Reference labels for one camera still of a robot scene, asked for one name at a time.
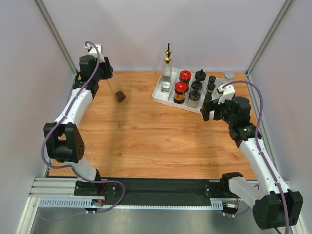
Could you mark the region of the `small black-cap spice jar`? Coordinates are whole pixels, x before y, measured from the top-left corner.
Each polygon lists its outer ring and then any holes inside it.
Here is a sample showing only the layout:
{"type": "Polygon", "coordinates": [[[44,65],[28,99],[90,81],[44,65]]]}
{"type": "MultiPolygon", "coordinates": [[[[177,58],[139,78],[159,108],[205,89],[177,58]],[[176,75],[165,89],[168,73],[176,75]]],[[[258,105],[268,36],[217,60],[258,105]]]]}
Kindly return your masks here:
{"type": "Polygon", "coordinates": [[[210,102],[212,101],[212,96],[211,95],[206,95],[205,98],[204,98],[204,102],[210,102]]]}

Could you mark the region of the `glass jar with white granules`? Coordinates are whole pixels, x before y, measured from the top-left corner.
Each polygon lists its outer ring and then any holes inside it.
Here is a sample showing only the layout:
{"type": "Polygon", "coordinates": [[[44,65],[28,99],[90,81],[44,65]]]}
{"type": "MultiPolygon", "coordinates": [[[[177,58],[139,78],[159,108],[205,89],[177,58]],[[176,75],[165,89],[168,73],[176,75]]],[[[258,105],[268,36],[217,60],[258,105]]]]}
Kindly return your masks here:
{"type": "Polygon", "coordinates": [[[200,92],[198,90],[191,90],[189,93],[187,106],[191,108],[197,108],[200,100],[200,92]]]}

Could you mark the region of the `small dark spice jar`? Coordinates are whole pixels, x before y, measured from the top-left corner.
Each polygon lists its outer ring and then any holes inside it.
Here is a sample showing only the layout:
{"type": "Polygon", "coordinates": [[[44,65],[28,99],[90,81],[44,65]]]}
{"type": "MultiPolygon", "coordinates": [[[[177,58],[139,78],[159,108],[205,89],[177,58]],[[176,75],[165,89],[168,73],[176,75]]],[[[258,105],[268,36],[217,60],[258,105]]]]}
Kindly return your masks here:
{"type": "Polygon", "coordinates": [[[213,95],[213,92],[215,90],[215,84],[214,83],[208,83],[206,87],[206,95],[213,95]]]}

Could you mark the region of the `glass jar with brown lumps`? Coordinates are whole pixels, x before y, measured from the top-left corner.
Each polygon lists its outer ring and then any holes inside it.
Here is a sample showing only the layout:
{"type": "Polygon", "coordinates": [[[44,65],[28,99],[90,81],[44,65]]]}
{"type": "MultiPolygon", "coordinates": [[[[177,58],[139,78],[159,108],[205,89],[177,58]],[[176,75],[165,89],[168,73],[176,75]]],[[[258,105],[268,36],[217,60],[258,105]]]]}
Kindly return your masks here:
{"type": "Polygon", "coordinates": [[[193,83],[192,83],[192,85],[191,85],[191,88],[193,89],[193,90],[197,90],[197,91],[201,91],[201,89],[202,89],[202,83],[201,83],[201,81],[193,81],[193,83]]]}

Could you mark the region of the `silver-top pepper grinder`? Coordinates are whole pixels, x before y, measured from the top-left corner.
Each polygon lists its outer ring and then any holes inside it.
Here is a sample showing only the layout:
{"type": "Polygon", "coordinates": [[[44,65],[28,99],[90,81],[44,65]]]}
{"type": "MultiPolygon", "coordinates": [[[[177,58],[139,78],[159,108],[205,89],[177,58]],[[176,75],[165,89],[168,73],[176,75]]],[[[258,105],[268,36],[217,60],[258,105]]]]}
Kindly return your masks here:
{"type": "Polygon", "coordinates": [[[215,83],[215,81],[216,81],[216,77],[215,76],[209,76],[209,79],[208,79],[208,83],[209,84],[214,84],[215,83]]]}

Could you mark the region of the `oil bottle with dark sauce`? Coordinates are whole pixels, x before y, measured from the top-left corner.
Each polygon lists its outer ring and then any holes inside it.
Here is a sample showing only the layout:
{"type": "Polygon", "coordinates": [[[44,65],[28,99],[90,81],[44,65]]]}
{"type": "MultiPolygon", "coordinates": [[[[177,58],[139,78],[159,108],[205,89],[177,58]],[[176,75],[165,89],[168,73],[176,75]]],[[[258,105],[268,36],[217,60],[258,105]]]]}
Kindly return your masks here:
{"type": "Polygon", "coordinates": [[[126,99],[126,95],[122,89],[121,83],[117,75],[113,74],[112,78],[107,79],[107,84],[118,102],[126,99]]]}

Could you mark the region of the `black-lid glass condiment jar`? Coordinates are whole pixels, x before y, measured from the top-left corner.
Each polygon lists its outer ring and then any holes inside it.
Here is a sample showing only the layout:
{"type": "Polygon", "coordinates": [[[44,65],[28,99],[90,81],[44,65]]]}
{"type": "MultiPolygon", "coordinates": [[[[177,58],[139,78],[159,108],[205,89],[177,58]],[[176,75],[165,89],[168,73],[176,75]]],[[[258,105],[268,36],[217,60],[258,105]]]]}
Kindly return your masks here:
{"type": "Polygon", "coordinates": [[[203,82],[203,81],[205,80],[205,78],[206,78],[206,73],[204,72],[203,69],[201,69],[201,70],[199,70],[199,71],[197,71],[197,72],[195,73],[195,79],[196,79],[196,81],[203,82]]]}

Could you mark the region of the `silver-lid salt shaker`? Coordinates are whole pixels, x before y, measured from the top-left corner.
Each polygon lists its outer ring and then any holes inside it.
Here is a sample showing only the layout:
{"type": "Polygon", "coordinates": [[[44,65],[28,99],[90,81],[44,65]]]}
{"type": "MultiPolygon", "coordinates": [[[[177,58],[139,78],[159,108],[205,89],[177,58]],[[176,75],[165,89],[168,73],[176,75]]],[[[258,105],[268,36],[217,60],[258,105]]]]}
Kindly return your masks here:
{"type": "Polygon", "coordinates": [[[234,72],[225,72],[222,78],[222,84],[227,84],[229,82],[232,82],[234,78],[235,78],[234,72]]]}

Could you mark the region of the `red-lid sauce bottle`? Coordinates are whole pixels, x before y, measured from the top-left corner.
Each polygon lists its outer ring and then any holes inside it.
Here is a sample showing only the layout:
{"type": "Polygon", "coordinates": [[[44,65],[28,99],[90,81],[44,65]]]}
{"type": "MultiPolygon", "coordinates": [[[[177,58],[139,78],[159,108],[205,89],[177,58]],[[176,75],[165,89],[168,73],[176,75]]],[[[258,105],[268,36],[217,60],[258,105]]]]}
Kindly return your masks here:
{"type": "Polygon", "coordinates": [[[188,91],[188,85],[182,81],[179,81],[174,86],[174,102],[177,104],[182,104],[185,100],[185,94],[188,91]]]}

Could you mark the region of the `red-lid sauce jar front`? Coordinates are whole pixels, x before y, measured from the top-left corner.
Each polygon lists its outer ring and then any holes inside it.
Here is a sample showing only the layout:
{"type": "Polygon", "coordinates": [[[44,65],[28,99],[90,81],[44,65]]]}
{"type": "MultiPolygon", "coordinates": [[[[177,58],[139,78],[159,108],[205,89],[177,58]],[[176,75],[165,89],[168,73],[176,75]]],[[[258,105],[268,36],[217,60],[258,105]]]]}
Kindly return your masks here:
{"type": "Polygon", "coordinates": [[[192,74],[190,71],[183,70],[179,74],[180,82],[184,82],[187,86],[189,86],[189,82],[191,80],[192,74]]]}

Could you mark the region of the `tall bottle with dark sauce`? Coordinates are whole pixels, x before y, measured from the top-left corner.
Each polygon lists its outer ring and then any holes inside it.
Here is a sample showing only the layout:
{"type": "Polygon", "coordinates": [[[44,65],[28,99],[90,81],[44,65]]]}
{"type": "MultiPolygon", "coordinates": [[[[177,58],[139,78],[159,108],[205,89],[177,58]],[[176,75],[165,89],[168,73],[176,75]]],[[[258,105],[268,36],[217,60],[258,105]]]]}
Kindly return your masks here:
{"type": "Polygon", "coordinates": [[[167,65],[168,65],[168,76],[171,78],[172,76],[172,59],[171,59],[172,50],[170,46],[167,47],[167,65]]]}

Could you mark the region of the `clear oil bottle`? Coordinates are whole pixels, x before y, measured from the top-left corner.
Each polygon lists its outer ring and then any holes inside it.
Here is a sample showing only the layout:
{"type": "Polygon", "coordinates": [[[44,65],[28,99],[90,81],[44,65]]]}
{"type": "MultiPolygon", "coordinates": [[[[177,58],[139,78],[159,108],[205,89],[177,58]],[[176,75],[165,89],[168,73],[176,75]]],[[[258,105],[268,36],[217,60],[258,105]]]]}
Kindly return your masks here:
{"type": "Polygon", "coordinates": [[[169,93],[171,85],[171,78],[168,76],[168,65],[167,65],[167,49],[165,51],[165,58],[162,66],[162,76],[161,76],[161,92],[169,93]]]}

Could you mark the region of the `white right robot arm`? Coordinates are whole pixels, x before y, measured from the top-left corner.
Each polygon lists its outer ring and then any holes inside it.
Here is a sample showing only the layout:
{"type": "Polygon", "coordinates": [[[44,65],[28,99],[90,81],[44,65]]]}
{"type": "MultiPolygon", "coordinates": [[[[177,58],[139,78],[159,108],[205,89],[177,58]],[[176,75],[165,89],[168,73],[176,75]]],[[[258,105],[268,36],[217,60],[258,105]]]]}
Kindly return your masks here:
{"type": "Polygon", "coordinates": [[[205,99],[201,108],[204,121],[214,112],[214,120],[223,120],[237,147],[248,159],[259,184],[249,184],[240,173],[223,174],[220,193],[224,197],[237,195],[252,209],[253,217],[262,230],[290,227],[297,224],[303,205],[300,192],[292,191],[274,167],[260,133],[250,122],[251,106],[245,97],[234,97],[224,103],[205,99]]]}

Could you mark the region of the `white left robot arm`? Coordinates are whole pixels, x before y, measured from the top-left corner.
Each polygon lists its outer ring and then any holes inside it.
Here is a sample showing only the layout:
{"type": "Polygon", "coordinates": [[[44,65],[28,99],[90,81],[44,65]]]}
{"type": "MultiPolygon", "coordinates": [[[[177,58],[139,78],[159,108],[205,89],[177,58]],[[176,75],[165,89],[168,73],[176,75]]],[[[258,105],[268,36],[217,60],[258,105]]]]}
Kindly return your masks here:
{"type": "Polygon", "coordinates": [[[79,66],[65,109],[53,123],[46,123],[43,128],[44,147],[50,159],[62,163],[63,168],[71,168],[78,177],[74,195],[102,196],[105,186],[100,181],[99,171],[85,156],[85,144],[78,126],[99,89],[98,82],[112,78],[113,68],[108,57],[99,60],[92,55],[80,57],[79,66]]]}

